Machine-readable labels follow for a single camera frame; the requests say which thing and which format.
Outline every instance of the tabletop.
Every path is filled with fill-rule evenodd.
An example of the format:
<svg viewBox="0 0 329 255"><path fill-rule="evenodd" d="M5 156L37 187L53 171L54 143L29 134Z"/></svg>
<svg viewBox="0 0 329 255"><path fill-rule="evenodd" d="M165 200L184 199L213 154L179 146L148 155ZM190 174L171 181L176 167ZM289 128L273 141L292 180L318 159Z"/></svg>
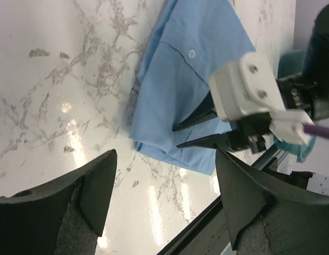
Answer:
<svg viewBox="0 0 329 255"><path fill-rule="evenodd" d="M156 254L218 195L206 176L149 159L128 138L135 71L164 0L0 1L0 196L109 149L118 168L97 254ZM295 0L231 0L277 73ZM257 156L236 154L247 163Z"/></svg>

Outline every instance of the cable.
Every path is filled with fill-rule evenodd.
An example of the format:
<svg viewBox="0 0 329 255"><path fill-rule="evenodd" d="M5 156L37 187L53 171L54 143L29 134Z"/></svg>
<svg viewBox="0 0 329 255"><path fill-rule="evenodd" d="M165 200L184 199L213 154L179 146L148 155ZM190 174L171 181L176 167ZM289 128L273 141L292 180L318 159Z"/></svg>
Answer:
<svg viewBox="0 0 329 255"><path fill-rule="evenodd" d="M329 139L329 127L304 124L304 132L306 134Z"/></svg>

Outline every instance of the white marble countertop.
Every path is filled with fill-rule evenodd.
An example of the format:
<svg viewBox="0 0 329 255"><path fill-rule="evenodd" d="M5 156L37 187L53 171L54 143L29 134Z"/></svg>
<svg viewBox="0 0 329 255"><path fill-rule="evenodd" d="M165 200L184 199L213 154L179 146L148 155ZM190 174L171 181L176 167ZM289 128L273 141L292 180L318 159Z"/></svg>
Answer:
<svg viewBox="0 0 329 255"><path fill-rule="evenodd" d="M232 0L275 70L295 0ZM0 0L0 196L106 150L118 170L97 254L156 254L219 194L209 177L138 154L128 138L135 70L163 0ZM252 162L248 152L238 154Z"/></svg>

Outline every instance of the teal object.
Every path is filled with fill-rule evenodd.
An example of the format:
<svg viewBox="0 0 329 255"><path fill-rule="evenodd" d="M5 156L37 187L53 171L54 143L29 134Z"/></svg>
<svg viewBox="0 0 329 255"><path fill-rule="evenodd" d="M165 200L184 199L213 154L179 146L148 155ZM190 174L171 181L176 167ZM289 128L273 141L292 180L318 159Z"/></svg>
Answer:
<svg viewBox="0 0 329 255"><path fill-rule="evenodd" d="M304 57L305 50L293 50L283 55L279 62L278 78L301 73ZM305 162L308 155L312 152L315 140L316 137L312 137L308 145L290 145L285 142L280 142L276 137L274 137L274 143L276 146L283 151L296 155L297 162L299 163Z"/></svg>

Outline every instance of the marble surface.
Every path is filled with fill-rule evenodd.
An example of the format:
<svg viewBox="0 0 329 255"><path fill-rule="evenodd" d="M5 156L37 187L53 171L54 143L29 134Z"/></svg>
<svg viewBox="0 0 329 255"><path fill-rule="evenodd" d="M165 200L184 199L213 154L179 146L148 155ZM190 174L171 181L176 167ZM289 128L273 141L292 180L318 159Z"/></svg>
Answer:
<svg viewBox="0 0 329 255"><path fill-rule="evenodd" d="M156 254L219 194L217 178L138 154L135 70L164 0L0 0L0 196L106 150L118 170L97 254ZM231 0L274 72L295 0ZM237 154L250 163L249 152Z"/></svg>

